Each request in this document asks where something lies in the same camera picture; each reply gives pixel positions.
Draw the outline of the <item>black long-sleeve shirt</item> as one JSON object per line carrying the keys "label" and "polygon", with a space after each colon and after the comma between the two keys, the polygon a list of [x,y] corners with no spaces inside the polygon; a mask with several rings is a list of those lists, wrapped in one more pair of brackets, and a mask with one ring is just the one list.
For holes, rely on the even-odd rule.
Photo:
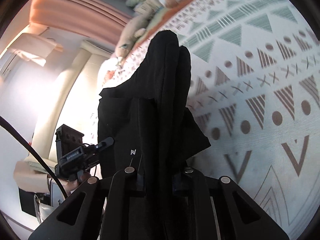
{"label": "black long-sleeve shirt", "polygon": [[99,157],[103,177],[129,164],[140,164],[153,176],[210,146],[187,107],[190,82],[190,53],[175,33],[165,30],[151,40],[127,81],[101,91],[98,140],[114,139]]}

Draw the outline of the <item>white hanging shirt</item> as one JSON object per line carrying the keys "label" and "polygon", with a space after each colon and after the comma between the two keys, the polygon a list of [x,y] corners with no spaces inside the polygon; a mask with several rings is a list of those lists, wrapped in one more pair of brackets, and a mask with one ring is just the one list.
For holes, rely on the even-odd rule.
{"label": "white hanging shirt", "polygon": [[63,51],[63,46],[54,40],[30,33],[22,33],[8,47],[8,51],[25,61],[32,61],[41,67],[47,62],[47,57],[54,51]]}

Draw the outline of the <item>patterned white bedspread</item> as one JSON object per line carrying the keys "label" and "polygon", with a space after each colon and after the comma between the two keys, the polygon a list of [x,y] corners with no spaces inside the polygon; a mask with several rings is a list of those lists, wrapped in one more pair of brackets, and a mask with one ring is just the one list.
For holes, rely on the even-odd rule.
{"label": "patterned white bedspread", "polygon": [[290,239],[319,237],[319,9],[313,0],[185,0],[162,7],[99,89],[136,72],[173,31],[191,54],[187,107],[210,139],[190,163],[230,176]]}

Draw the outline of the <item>cream padded headboard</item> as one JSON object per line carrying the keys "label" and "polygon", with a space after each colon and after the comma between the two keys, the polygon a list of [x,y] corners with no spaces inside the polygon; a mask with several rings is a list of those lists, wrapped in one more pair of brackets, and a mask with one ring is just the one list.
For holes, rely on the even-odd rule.
{"label": "cream padded headboard", "polygon": [[83,141],[97,140],[97,79],[111,53],[84,40],[72,64],[61,72],[43,96],[31,145],[49,167],[57,164],[55,132],[65,124],[84,134]]}

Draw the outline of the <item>pink curtain left panel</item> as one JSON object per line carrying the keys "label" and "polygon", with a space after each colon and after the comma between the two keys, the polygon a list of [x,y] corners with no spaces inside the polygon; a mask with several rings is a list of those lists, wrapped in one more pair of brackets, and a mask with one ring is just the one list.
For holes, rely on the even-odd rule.
{"label": "pink curtain left panel", "polygon": [[32,0],[29,22],[115,46],[131,16],[102,0]]}

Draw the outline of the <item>beige plush animal toy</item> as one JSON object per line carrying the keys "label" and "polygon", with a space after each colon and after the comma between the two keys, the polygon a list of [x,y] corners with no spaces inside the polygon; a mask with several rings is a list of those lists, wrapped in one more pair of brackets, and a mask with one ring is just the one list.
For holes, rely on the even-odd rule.
{"label": "beige plush animal toy", "polygon": [[119,41],[114,51],[117,58],[117,66],[119,68],[123,67],[124,61],[129,55],[129,52],[132,50],[136,41],[146,32],[150,18],[153,17],[154,13],[155,11],[153,9],[149,9],[144,13],[133,17],[131,20],[129,20],[121,32]]}

